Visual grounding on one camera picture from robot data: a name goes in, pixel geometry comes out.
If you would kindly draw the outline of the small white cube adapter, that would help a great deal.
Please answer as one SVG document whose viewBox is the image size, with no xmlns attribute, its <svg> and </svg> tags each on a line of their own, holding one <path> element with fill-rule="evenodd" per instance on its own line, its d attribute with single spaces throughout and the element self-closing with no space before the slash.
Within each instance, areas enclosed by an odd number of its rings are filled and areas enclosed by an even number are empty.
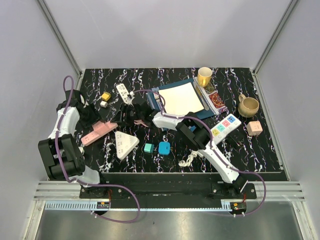
<svg viewBox="0 0 320 240">
<path fill-rule="evenodd" d="M 106 108 L 107 105 L 108 105 L 108 103 L 107 103 L 106 101 L 103 101 L 103 100 L 102 100 L 102 101 L 100 102 L 100 106 L 103 107 L 103 108 Z"/>
</svg>

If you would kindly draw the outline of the pink power strip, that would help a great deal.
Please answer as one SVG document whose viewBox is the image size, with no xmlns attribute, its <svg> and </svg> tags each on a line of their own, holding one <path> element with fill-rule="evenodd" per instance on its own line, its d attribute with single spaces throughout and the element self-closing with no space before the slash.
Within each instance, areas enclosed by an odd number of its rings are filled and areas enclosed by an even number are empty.
<svg viewBox="0 0 320 240">
<path fill-rule="evenodd" d="M 117 123 L 111 123 L 110 121 L 105 122 L 106 125 L 106 131 L 103 132 L 102 134 L 96 133 L 94 130 L 88 133 L 87 135 L 83 136 L 81 138 L 81 142 L 84 146 L 89 146 L 90 144 L 94 143 L 95 141 L 99 140 L 106 134 L 110 133 L 114 129 L 118 127 Z"/>
</svg>

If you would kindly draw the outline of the yellow plug adapter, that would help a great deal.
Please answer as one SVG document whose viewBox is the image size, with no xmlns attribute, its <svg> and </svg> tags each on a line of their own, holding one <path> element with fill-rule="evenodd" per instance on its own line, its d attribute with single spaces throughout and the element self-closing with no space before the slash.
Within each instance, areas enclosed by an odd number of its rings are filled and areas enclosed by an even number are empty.
<svg viewBox="0 0 320 240">
<path fill-rule="evenodd" d="M 108 93 L 108 92 L 104 92 L 102 95 L 101 95 L 101 99 L 105 102 L 107 102 L 109 99 L 111 98 L 111 94 Z"/>
</svg>

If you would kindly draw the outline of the white power strip yellow plug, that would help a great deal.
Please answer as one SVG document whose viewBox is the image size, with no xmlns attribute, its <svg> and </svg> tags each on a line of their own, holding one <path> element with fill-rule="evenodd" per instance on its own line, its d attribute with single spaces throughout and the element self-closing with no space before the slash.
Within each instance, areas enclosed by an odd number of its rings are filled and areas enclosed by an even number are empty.
<svg viewBox="0 0 320 240">
<path fill-rule="evenodd" d="M 116 89 L 122 98 L 123 102 L 127 105 L 132 105 L 133 99 L 134 99 L 134 93 L 128 92 L 127 88 L 123 83 L 120 83 L 116 85 Z"/>
</svg>

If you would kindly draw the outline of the white triangular power strip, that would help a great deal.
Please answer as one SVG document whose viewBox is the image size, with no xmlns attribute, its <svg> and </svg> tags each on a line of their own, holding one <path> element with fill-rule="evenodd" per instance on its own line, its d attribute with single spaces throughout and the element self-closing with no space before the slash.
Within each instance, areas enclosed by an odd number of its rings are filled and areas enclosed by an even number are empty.
<svg viewBox="0 0 320 240">
<path fill-rule="evenodd" d="M 123 160 L 138 144 L 139 139 L 136 136 L 116 131 L 115 144 L 116 155 L 119 160 Z"/>
</svg>

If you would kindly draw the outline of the teal small plug adapter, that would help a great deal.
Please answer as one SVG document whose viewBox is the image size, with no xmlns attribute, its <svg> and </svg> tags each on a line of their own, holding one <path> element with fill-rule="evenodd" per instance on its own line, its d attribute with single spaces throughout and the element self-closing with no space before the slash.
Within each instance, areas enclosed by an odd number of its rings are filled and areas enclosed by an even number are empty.
<svg viewBox="0 0 320 240">
<path fill-rule="evenodd" d="M 152 143 L 146 143 L 145 145 L 144 145 L 144 149 L 143 149 L 143 151 L 145 152 L 145 153 L 153 153 L 154 152 L 154 150 L 155 150 L 155 145 L 154 144 L 152 144 Z"/>
</svg>

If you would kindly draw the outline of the light blue plug adapter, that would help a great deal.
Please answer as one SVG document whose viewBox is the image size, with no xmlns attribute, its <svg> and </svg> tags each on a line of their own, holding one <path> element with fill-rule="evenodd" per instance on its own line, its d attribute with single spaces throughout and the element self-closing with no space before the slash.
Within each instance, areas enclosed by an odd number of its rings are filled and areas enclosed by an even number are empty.
<svg viewBox="0 0 320 240">
<path fill-rule="evenodd" d="M 167 156 L 171 152 L 171 145 L 167 141 L 161 141 L 158 145 L 158 153 Z"/>
</svg>

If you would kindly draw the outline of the dark blue cube adapter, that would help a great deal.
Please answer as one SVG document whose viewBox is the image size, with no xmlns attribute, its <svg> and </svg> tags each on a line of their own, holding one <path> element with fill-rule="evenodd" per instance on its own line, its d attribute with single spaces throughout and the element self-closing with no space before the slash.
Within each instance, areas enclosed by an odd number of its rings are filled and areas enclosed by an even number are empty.
<svg viewBox="0 0 320 240">
<path fill-rule="evenodd" d="M 193 125 L 193 126 L 190 126 L 190 127 L 189 127 L 189 130 L 190 130 L 191 132 L 194 132 L 194 131 L 196 130 L 196 128 L 197 128 L 197 127 L 196 127 L 195 125 Z"/>
</svg>

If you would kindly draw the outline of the white multicolour power strip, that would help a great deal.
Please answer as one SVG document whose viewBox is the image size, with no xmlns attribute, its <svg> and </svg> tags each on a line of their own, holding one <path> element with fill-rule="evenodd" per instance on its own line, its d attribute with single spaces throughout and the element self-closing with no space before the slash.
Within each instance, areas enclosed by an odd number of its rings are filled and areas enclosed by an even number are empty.
<svg viewBox="0 0 320 240">
<path fill-rule="evenodd" d="M 218 145 L 228 134 L 236 130 L 241 124 L 242 122 L 232 113 L 227 115 L 211 129 L 214 144 Z"/>
</svg>

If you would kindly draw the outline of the pink deer cube adapter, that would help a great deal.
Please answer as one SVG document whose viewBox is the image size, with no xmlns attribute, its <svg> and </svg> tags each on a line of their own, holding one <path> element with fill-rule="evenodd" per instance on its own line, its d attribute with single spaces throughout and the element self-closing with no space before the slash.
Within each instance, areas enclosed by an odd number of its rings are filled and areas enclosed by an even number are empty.
<svg viewBox="0 0 320 240">
<path fill-rule="evenodd" d="M 260 121 L 250 121 L 246 125 L 246 129 L 249 136 L 258 136 L 263 132 L 263 128 Z"/>
</svg>

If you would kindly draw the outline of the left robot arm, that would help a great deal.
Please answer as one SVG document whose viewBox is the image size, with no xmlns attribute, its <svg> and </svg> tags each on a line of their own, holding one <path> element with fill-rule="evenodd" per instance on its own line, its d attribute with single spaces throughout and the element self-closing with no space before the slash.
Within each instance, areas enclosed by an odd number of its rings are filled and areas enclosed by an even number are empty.
<svg viewBox="0 0 320 240">
<path fill-rule="evenodd" d="M 52 181 L 71 181 L 89 184 L 90 192 L 97 198 L 108 193 L 108 186 L 101 181 L 98 171 L 85 163 L 84 150 L 75 140 L 77 124 L 90 128 L 100 120 L 93 104 L 89 104 L 78 90 L 65 91 L 66 100 L 56 108 L 57 120 L 47 139 L 38 142 L 38 150 Z"/>
</svg>

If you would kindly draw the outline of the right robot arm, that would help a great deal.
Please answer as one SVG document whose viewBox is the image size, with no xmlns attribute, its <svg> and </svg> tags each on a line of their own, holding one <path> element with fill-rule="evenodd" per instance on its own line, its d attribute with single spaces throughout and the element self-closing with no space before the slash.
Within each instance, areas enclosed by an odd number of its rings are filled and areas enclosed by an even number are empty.
<svg viewBox="0 0 320 240">
<path fill-rule="evenodd" d="M 234 167 L 214 143 L 210 128 L 193 112 L 186 115 L 173 115 L 162 110 L 152 109 L 147 103 L 122 103 L 111 123 L 121 127 L 144 124 L 149 128 L 177 131 L 183 142 L 193 151 L 205 157 L 220 174 L 227 185 L 228 195 L 239 198 L 245 192 L 247 180 L 243 172 Z"/>
</svg>

